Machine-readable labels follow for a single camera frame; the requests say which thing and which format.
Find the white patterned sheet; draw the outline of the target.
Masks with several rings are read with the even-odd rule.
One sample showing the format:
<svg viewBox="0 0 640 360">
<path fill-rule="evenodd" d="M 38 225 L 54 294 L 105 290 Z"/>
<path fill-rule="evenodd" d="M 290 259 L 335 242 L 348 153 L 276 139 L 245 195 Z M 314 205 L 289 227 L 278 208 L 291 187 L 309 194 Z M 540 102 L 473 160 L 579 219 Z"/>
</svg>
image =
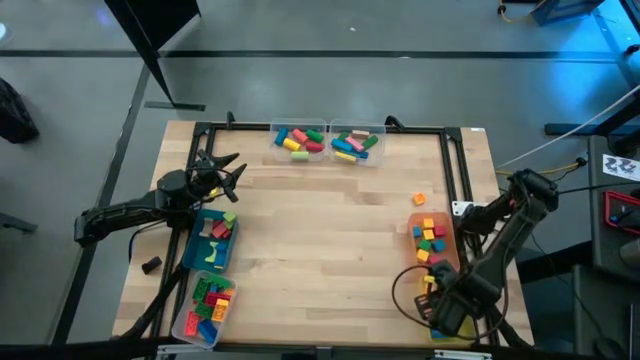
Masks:
<svg viewBox="0 0 640 360">
<path fill-rule="evenodd" d="M 607 175 L 640 182 L 640 161 L 603 154 L 602 172 Z"/>
</svg>

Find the yellow translucent bin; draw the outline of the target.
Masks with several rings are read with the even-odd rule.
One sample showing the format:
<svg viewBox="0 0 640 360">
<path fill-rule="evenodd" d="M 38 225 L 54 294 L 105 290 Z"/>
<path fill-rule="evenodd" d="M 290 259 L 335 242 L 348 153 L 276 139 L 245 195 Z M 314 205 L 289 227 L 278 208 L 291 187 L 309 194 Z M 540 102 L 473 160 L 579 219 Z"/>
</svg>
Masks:
<svg viewBox="0 0 640 360">
<path fill-rule="evenodd" d="M 435 287 L 435 283 L 426 283 L 423 280 L 423 277 L 425 275 L 422 276 L 421 280 L 420 280 L 420 294 L 431 294 L 431 292 L 433 291 L 433 288 Z M 457 337 L 449 337 L 446 335 L 446 338 L 444 339 L 435 339 L 433 340 L 431 338 L 431 332 L 429 330 L 429 336 L 430 339 L 436 343 L 462 343 L 462 340 L 460 338 Z M 470 337 L 472 335 L 475 334 L 475 325 L 474 325 L 474 321 L 472 318 L 467 317 L 464 322 L 462 323 L 462 326 L 459 330 L 459 334 L 461 336 L 466 336 L 466 337 Z"/>
</svg>

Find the red-rimmed black case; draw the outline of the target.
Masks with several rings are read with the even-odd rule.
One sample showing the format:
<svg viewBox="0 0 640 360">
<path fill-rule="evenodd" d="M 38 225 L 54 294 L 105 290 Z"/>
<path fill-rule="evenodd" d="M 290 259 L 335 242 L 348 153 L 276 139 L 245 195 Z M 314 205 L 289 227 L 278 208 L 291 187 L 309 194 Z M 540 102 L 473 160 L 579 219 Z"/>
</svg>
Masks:
<svg viewBox="0 0 640 360">
<path fill-rule="evenodd" d="M 630 194 L 605 191 L 603 200 L 607 226 L 640 235 L 640 188 Z"/>
</svg>

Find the blue box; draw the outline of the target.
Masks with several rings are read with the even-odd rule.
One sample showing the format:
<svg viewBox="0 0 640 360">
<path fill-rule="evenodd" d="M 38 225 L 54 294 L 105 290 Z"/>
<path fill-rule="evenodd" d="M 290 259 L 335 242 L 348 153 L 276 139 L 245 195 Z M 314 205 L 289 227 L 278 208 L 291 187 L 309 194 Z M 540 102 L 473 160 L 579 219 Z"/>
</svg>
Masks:
<svg viewBox="0 0 640 360">
<path fill-rule="evenodd" d="M 541 0 L 530 15 L 539 26 L 589 15 L 604 0 Z"/>
</svg>

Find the black bag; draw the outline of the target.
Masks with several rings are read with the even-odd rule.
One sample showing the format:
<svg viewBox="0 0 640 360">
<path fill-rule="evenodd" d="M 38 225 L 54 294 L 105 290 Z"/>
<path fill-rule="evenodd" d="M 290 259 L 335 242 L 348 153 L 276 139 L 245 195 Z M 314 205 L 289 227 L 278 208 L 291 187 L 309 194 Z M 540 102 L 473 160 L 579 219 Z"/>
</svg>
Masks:
<svg viewBox="0 0 640 360">
<path fill-rule="evenodd" d="M 29 142 L 39 136 L 19 93 L 0 78 L 0 137 L 13 144 Z"/>
</svg>

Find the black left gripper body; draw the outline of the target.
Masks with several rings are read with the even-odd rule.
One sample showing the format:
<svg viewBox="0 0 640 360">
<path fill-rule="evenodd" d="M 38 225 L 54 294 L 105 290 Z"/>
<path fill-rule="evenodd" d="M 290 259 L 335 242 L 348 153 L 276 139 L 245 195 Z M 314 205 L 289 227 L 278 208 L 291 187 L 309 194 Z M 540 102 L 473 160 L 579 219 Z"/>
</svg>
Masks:
<svg viewBox="0 0 640 360">
<path fill-rule="evenodd" d="M 226 170 L 215 165 L 193 165 L 191 167 L 191 194 L 198 200 L 213 201 L 227 194 L 224 180 Z"/>
</svg>

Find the orange translucent bin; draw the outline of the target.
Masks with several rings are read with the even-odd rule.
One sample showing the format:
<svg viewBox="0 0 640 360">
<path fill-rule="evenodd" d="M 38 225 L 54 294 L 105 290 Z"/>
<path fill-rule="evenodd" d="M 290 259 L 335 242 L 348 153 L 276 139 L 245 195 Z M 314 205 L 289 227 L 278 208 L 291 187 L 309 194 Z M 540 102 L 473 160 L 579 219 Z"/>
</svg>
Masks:
<svg viewBox="0 0 640 360">
<path fill-rule="evenodd" d="M 430 265 L 428 261 L 426 263 L 423 263 L 416 258 L 416 253 L 420 249 L 418 245 L 421 240 L 425 240 L 423 237 L 423 231 L 427 230 L 423 227 L 423 220 L 425 218 L 431 218 L 434 221 L 435 226 L 440 225 L 440 226 L 445 226 L 447 228 L 447 235 L 445 237 L 442 237 L 442 238 L 435 237 L 434 239 L 434 240 L 436 239 L 444 240 L 446 243 L 446 249 L 443 252 L 435 252 L 432 249 L 432 242 L 434 240 L 428 240 L 431 242 L 431 250 L 429 251 L 429 253 L 439 254 L 442 257 L 442 260 L 449 261 L 453 265 L 455 270 L 458 270 L 460 268 L 460 256 L 457 251 L 457 243 L 456 243 L 455 234 L 454 234 L 453 221 L 451 220 L 451 217 L 445 212 L 422 212 L 422 213 L 416 212 L 416 213 L 412 213 L 409 216 L 409 219 L 408 219 L 408 231 L 409 231 L 409 243 L 410 243 L 409 254 L 410 254 L 411 261 L 416 264 Z M 412 228 L 414 226 L 419 226 L 422 229 L 421 237 L 417 237 L 417 238 L 413 237 Z"/>
</svg>

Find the teal plastic bin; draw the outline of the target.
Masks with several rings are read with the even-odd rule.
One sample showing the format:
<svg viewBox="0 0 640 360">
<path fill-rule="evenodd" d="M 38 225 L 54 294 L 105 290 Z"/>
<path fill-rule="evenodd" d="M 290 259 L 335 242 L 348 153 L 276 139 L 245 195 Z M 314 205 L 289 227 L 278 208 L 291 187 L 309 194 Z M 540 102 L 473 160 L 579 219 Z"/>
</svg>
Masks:
<svg viewBox="0 0 640 360">
<path fill-rule="evenodd" d="M 209 271 L 216 274 L 222 274 L 227 270 L 231 263 L 235 241 L 239 232 L 239 220 L 237 217 L 233 223 L 227 222 L 223 217 L 224 213 L 225 212 L 223 211 L 209 209 L 202 209 L 198 211 L 182 258 L 182 264 L 185 267 L 195 270 Z M 214 227 L 218 223 L 224 222 L 227 230 L 229 229 L 233 231 L 231 237 L 229 239 L 214 238 L 212 234 L 210 237 L 201 237 L 199 233 L 202 229 L 203 220 L 205 218 L 212 219 L 214 221 Z M 209 245 L 211 241 L 218 242 L 218 253 L 214 264 L 206 263 L 204 261 L 204 259 L 211 253 L 211 247 Z"/>
</svg>

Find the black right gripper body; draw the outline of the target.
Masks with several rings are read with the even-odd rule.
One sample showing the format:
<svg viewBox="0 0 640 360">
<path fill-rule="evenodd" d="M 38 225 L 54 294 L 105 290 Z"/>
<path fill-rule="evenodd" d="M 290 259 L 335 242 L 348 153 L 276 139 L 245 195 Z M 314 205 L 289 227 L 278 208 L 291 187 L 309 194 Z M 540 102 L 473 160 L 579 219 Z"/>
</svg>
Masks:
<svg viewBox="0 0 640 360">
<path fill-rule="evenodd" d="M 490 318 L 494 326 L 478 337 L 487 337 L 501 326 L 501 313 L 495 304 L 501 288 L 476 274 L 460 276 L 457 273 L 435 276 L 436 300 L 429 322 L 446 335 L 457 335 L 464 319 Z"/>
</svg>

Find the black partition stand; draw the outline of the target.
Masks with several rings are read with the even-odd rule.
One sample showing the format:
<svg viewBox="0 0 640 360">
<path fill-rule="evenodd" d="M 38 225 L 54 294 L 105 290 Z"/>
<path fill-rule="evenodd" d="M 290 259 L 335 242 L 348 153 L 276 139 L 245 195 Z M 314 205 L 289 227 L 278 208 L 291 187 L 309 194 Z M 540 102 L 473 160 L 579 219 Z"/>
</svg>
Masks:
<svg viewBox="0 0 640 360">
<path fill-rule="evenodd" d="M 197 0 L 104 0 L 169 100 L 169 108 L 203 110 L 176 103 L 159 65 L 159 50 L 192 19 L 202 17 Z"/>
</svg>

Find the clear plastic bin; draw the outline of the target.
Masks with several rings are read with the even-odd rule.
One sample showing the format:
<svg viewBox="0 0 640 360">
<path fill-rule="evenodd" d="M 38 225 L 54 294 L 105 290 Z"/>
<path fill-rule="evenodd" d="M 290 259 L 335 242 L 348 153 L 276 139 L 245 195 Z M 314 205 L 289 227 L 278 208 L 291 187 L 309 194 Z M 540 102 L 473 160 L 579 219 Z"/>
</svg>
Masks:
<svg viewBox="0 0 640 360">
<path fill-rule="evenodd" d="M 277 146 L 274 144 L 274 140 L 277 136 L 278 130 L 280 128 L 287 128 L 288 135 L 287 138 L 290 138 L 296 141 L 292 135 L 292 130 L 297 128 L 306 133 L 308 129 L 315 130 L 317 132 L 321 132 L 324 135 L 324 141 L 322 144 L 324 145 L 324 150 L 319 153 L 311 153 L 305 149 L 305 144 L 300 144 L 301 147 L 298 151 L 307 151 L 310 154 L 310 158 L 308 161 L 293 161 L 291 159 L 292 151 L 284 148 L 283 146 Z M 324 151 L 326 149 L 327 144 L 327 123 L 319 118 L 276 118 L 271 121 L 270 124 L 270 152 L 274 156 L 274 158 L 278 161 L 289 161 L 289 162 L 319 162 L 322 160 L 324 156 Z"/>
<path fill-rule="evenodd" d="M 191 281 L 189 290 L 186 292 L 185 299 L 183 301 L 181 309 L 180 309 L 180 311 L 179 311 L 179 313 L 178 313 L 178 315 L 176 317 L 174 325 L 171 328 L 171 334 L 175 338 L 177 338 L 179 340 L 182 340 L 184 342 L 190 343 L 192 345 L 195 345 L 197 347 L 203 348 L 203 349 L 212 349 L 212 348 L 214 348 L 217 345 L 218 341 L 222 338 L 222 335 L 223 335 L 223 332 L 224 332 L 224 329 L 225 329 L 226 321 L 230 318 L 231 308 L 232 308 L 232 305 L 234 303 L 234 298 L 235 298 L 235 296 L 237 294 L 236 284 L 231 279 L 227 278 L 227 279 L 229 279 L 229 280 L 231 280 L 233 282 L 233 287 L 232 288 L 235 290 L 235 292 L 234 292 L 234 295 L 229 300 L 230 304 L 229 304 L 229 308 L 228 308 L 225 320 L 222 323 L 219 323 L 219 322 L 212 321 L 211 318 L 210 318 L 210 320 L 213 322 L 213 325 L 217 328 L 217 331 L 218 331 L 217 338 L 216 338 L 216 340 L 215 340 L 215 342 L 213 344 L 207 343 L 204 340 L 203 336 L 199 333 L 199 331 L 198 331 L 198 335 L 195 336 L 195 337 L 186 336 L 184 334 L 184 326 L 185 326 L 185 321 L 186 321 L 186 318 L 187 318 L 187 314 L 188 314 L 189 311 L 194 311 L 195 306 L 199 303 L 199 302 L 196 302 L 196 301 L 194 301 L 192 299 L 192 295 L 193 295 L 196 283 L 197 283 L 199 278 L 208 279 L 208 277 L 210 275 L 213 275 L 213 274 L 209 273 L 209 272 L 206 272 L 206 271 L 197 271 L 195 273 L 195 275 L 193 276 L 193 279 Z"/>
<path fill-rule="evenodd" d="M 368 167 L 375 167 L 381 163 L 385 153 L 385 136 L 386 136 L 386 128 L 382 123 L 365 121 L 365 120 L 336 118 L 329 123 L 328 130 L 329 132 L 327 133 L 327 135 L 329 136 L 329 140 L 328 140 L 329 156 L 333 161 L 342 163 L 342 164 L 347 164 L 347 165 L 360 165 L 360 166 L 368 166 Z M 368 131 L 370 135 L 376 135 L 379 138 L 379 141 L 377 144 L 375 144 L 373 147 L 369 148 L 368 150 L 362 151 L 362 152 L 366 151 L 369 153 L 369 158 L 367 160 L 357 159 L 355 163 L 350 163 L 335 157 L 334 153 L 341 152 L 341 151 L 335 150 L 331 146 L 331 141 L 334 138 L 338 139 L 338 136 L 340 135 L 341 132 L 348 132 L 349 136 L 351 136 L 352 130 Z M 356 140 L 362 143 L 366 139 L 356 139 Z M 351 152 L 343 152 L 343 153 L 347 153 L 354 156 L 355 152 L 356 151 L 352 150 Z"/>
</svg>

